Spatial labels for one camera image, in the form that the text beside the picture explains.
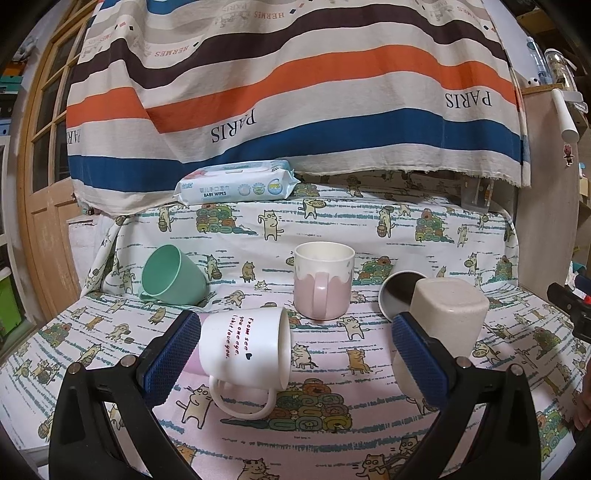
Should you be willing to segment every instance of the white mug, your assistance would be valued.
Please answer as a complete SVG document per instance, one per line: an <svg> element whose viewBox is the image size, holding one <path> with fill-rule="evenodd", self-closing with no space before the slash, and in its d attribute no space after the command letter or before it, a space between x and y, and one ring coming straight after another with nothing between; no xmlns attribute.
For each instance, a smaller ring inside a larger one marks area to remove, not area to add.
<svg viewBox="0 0 591 480"><path fill-rule="evenodd" d="M433 269L422 255L401 255L378 292L379 309L388 320L408 312L414 287L422 278L431 278Z"/></svg>
<svg viewBox="0 0 591 480"><path fill-rule="evenodd" d="M291 371L291 333L282 307L211 314L201 328L199 359L209 375L215 404L228 415L257 420L275 408L277 391L285 390ZM254 413L231 409L220 394L223 383L268 390L267 404Z"/></svg>

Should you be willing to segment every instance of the cartoon cat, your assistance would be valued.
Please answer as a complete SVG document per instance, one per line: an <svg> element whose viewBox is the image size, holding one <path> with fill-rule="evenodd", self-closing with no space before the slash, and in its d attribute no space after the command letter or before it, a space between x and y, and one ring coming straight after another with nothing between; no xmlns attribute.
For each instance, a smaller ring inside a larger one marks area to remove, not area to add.
<svg viewBox="0 0 591 480"><path fill-rule="evenodd" d="M467 227L467 225L462 225L460 228L458 228L457 233L460 234L460 238L457 240L456 247L459 247L460 244L462 244L462 246L464 246L464 244L468 241L468 227Z"/></svg>
<svg viewBox="0 0 591 480"><path fill-rule="evenodd" d="M349 340L353 340L353 335L359 335L361 338L365 338L363 336L363 332L368 332L369 329L365 329L363 330L361 328L361 324L359 323L359 320L353 317L343 317L341 318L337 323L336 323L337 327L345 327L345 330L347 330L347 335L349 337Z"/></svg>
<svg viewBox="0 0 591 480"><path fill-rule="evenodd" d="M163 322L163 318L166 315L166 309L164 307L160 307L158 310L156 310L156 313L154 313L149 319L148 321L154 325L159 324L160 322Z"/></svg>
<svg viewBox="0 0 591 480"><path fill-rule="evenodd" d="M172 232L170 228L171 220L170 220L170 213L168 211L170 207L161 207L158 209L158 228L161 232L165 232L168 230Z"/></svg>
<svg viewBox="0 0 591 480"><path fill-rule="evenodd" d="M99 353L102 349L103 348L100 343L94 343L86 352L84 352L80 356L77 362L80 362L82 365L88 368L92 361L95 359L97 353Z"/></svg>
<svg viewBox="0 0 591 480"><path fill-rule="evenodd" d="M514 313L513 316L515 317L515 321L521 325L529 325L531 323L527 318L525 318L525 316L520 315L519 313Z"/></svg>
<svg viewBox="0 0 591 480"><path fill-rule="evenodd" d="M271 289L267 287L267 282L264 280L256 282L255 290L271 291Z"/></svg>
<svg viewBox="0 0 591 480"><path fill-rule="evenodd" d="M395 205L398 206L398 216L400 217L410 217L410 208L408 205L405 205L403 203L396 203Z"/></svg>
<svg viewBox="0 0 591 480"><path fill-rule="evenodd" d="M118 300L116 301L113 305L111 305L109 307L109 309L107 310L107 313L115 313L117 310L119 310L123 305L125 305L125 302L127 302L126 299L123 300Z"/></svg>
<svg viewBox="0 0 591 480"><path fill-rule="evenodd" d="M392 221L392 212L394 211L394 207L391 205L386 205L379 211L379 222L378 222L378 235L379 236L386 236L388 238L392 235L392 227L394 226Z"/></svg>
<svg viewBox="0 0 591 480"><path fill-rule="evenodd" d="M389 480L390 475L383 455L370 455L365 457L361 464L363 472L357 472L356 476L367 477L369 480Z"/></svg>
<svg viewBox="0 0 591 480"><path fill-rule="evenodd" d="M302 204L303 207L298 207L298 210L304 211L304 219L312 215L312 218L316 220L316 209L326 207L326 202L318 199L303 199Z"/></svg>
<svg viewBox="0 0 591 480"><path fill-rule="evenodd" d="M565 382L568 382L570 380L572 372L570 371L570 368L568 368L566 365L557 363L556 370L560 372L560 375L562 375L562 378L564 378Z"/></svg>
<svg viewBox="0 0 591 480"><path fill-rule="evenodd" d="M86 311L86 307L81 307L79 309L76 309L70 314L70 318L75 319L75 320L80 320L80 317L82 316L82 314L85 311Z"/></svg>
<svg viewBox="0 0 591 480"><path fill-rule="evenodd" d="M477 266L477 258L476 254L472 252L468 260L464 262L464 266L468 267L468 275L476 275L476 270L478 270Z"/></svg>
<svg viewBox="0 0 591 480"><path fill-rule="evenodd" d="M222 278L222 272L220 272L219 267L217 266L217 260L214 258L213 255L206 255L207 257L207 277L209 281L212 280L219 280Z"/></svg>
<svg viewBox="0 0 591 480"><path fill-rule="evenodd" d="M347 177L347 185L349 186L349 195L356 198L363 198L363 195L359 190L359 185L361 185L361 182L355 175L349 175Z"/></svg>
<svg viewBox="0 0 591 480"><path fill-rule="evenodd" d="M113 425L113 427L115 427L117 430L120 430L122 427L124 427L123 419L121 418L121 413L119 413L117 405L113 405L113 408L111 408L109 411L109 421L111 422L111 425Z"/></svg>
<svg viewBox="0 0 591 480"><path fill-rule="evenodd" d="M484 230L484 224L488 222L488 215L485 213L480 214L480 218L478 219L478 229Z"/></svg>
<svg viewBox="0 0 591 480"><path fill-rule="evenodd" d="M184 410L181 422L187 423L187 420L190 418L196 419L197 428L201 430L205 423L207 410L212 403L212 397L205 385L201 385L196 390L191 390L189 387L186 387L186 389L191 392L188 405L184 405L181 401L177 400L177 405Z"/></svg>
<svg viewBox="0 0 591 480"><path fill-rule="evenodd" d="M369 365L363 361L365 358L365 350L362 348L347 350L347 355L349 355L349 366L347 368L351 370L353 375L355 375L356 370L359 370L363 374L368 374L373 371Z"/></svg>
<svg viewBox="0 0 591 480"><path fill-rule="evenodd" d="M272 477L279 478L276 475L269 475L267 473L267 466L262 458L258 460L243 460L244 468L238 480L270 480Z"/></svg>
<svg viewBox="0 0 591 480"><path fill-rule="evenodd" d="M123 290L125 293L133 293L134 292L134 283L133 280L135 280L135 273L133 273L132 271L129 270L129 268L127 270L123 271L123 278L122 278L122 286L123 286Z"/></svg>
<svg viewBox="0 0 591 480"><path fill-rule="evenodd" d="M495 352L491 347L489 347L484 342L476 342L474 345L474 350L472 351L472 356L474 358L484 358L491 363L491 365L495 365L496 362L500 362L501 359L497 356L499 352Z"/></svg>
<svg viewBox="0 0 591 480"><path fill-rule="evenodd" d="M13 377L28 377L32 360L25 360L12 374Z"/></svg>
<svg viewBox="0 0 591 480"><path fill-rule="evenodd" d="M279 220L274 210L264 210L262 215L258 216L258 222L264 224L265 240L271 236L277 241L278 234L283 233L283 230L277 229Z"/></svg>
<svg viewBox="0 0 591 480"><path fill-rule="evenodd" d="M536 309L530 310L530 313L538 320L546 320L546 317L542 315L540 312L538 312Z"/></svg>
<svg viewBox="0 0 591 480"><path fill-rule="evenodd" d="M303 368L304 370L306 369L306 365L309 365L310 369L318 368L318 365L312 361L312 357L308 352L308 346L300 345L299 343L296 343L291 348L291 364L296 368Z"/></svg>
<svg viewBox="0 0 591 480"><path fill-rule="evenodd" d="M31 344L29 342L23 343L16 351L16 355L20 356L20 357L24 356L25 353L27 353L27 351L29 350L30 346L31 346Z"/></svg>
<svg viewBox="0 0 591 480"><path fill-rule="evenodd" d="M40 439L45 440L46 442L49 442L49 439L51 437L51 427L53 425L53 413L51 415L49 415L46 420L41 423L41 425L39 425L39 428L37 430L37 434L39 435Z"/></svg>
<svg viewBox="0 0 591 480"><path fill-rule="evenodd" d="M351 291L351 303L364 303L366 301L367 299L365 298L365 295L361 292L358 292L357 290Z"/></svg>
<svg viewBox="0 0 591 480"><path fill-rule="evenodd" d="M193 458L195 458L195 454L197 453L197 449L191 448L186 443L181 443L180 445L177 445L177 450L185 459L185 462L191 465L191 462L193 461Z"/></svg>
<svg viewBox="0 0 591 480"><path fill-rule="evenodd" d="M230 293L230 295L227 296L225 305L233 304L239 309L241 309L242 300L244 300L245 297L246 295L244 295L244 292L242 290L236 290L235 292Z"/></svg>
<svg viewBox="0 0 591 480"><path fill-rule="evenodd" d="M131 330L129 329L129 325L127 323L122 323L117 325L106 338L117 342L118 340L121 340L122 335L129 335L130 333Z"/></svg>
<svg viewBox="0 0 591 480"><path fill-rule="evenodd" d="M256 280L255 264L252 262L244 262L242 266L242 276L240 277L245 283L250 283L251 280Z"/></svg>
<svg viewBox="0 0 591 480"><path fill-rule="evenodd" d="M92 329L93 329L93 328L96 326L96 324L97 324L97 323L100 323L100 322L102 322L103 320L104 320L104 318L103 318L103 317L100 317L100 316L94 317L94 318L93 318L91 321L89 321L89 322L88 322L88 323L85 325L85 327L86 327L86 330L92 330Z"/></svg>

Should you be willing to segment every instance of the mug handle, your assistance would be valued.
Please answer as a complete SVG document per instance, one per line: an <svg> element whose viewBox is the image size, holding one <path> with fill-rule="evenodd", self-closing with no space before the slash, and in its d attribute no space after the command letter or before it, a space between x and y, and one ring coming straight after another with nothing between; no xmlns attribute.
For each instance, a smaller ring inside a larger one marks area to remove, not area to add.
<svg viewBox="0 0 591 480"><path fill-rule="evenodd" d="M328 290L328 272L318 272L314 277L314 293L312 294L312 316L316 319L326 317Z"/></svg>
<svg viewBox="0 0 591 480"><path fill-rule="evenodd" d="M275 402L277 401L277 390L270 388L269 396L267 398L267 404L261 410L255 411L253 413L241 413L238 411L234 411L228 407L228 405L224 402L222 396L218 391L221 383L224 382L210 375L209 392L212 395L213 401L220 408L220 410L222 410L224 413L227 413L228 415L231 415L232 417L244 420L259 420L265 418L267 415L269 415L269 413L273 411L273 408L275 408Z"/></svg>

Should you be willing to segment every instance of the mint green cup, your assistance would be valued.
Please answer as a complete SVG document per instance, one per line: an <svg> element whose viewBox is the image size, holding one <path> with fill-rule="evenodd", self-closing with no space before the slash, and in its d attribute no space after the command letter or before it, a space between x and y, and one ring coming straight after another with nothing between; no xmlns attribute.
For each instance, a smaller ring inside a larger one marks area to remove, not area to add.
<svg viewBox="0 0 591 480"><path fill-rule="evenodd" d="M157 248L142 271L143 301L196 305L205 298L207 281L201 269L174 245Z"/></svg>

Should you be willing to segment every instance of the cat print tablecloth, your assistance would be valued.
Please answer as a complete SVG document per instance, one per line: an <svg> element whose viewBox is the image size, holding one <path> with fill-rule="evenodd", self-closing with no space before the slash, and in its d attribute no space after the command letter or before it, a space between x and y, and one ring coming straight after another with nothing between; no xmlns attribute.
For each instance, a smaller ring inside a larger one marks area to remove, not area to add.
<svg viewBox="0 0 591 480"><path fill-rule="evenodd" d="M181 309L136 297L145 259L157 246L173 243L202 266L210 282L195 311L283 306L292 333L290 386L267 418L229 417L212 403L207 378L186 372L167 402L154 409L199 475L395 478L437 412L398 389L390 323L379 313L376 295L396 260L419 252L434 276L463 278L489 298L486 325L470 358L483 368L522 365L537 410L543 478L549 478L573 447L569 426L587 346L572 337L565 316L515 285L517 241L506 213L478 215L440 194L409 185L380 188L388 179L378 175L369 180L377 186L349 178L345 186L303 183L285 202L171 205L118 218L87 279L86 295L0 369L0 420L11 438L21 448L47 442L69 363L113 365L127 353L139 354L176 318ZM331 322L312 322L293 308L293 249L314 239L344 242L357 252L352 304ZM99 284L102 291L95 290ZM260 408L265 394L234 388L224 397L246 411ZM125 447L124 422L116 406L108 410ZM482 407L475 410L446 471L459 466L482 413ZM143 468L137 456L130 461Z"/></svg>

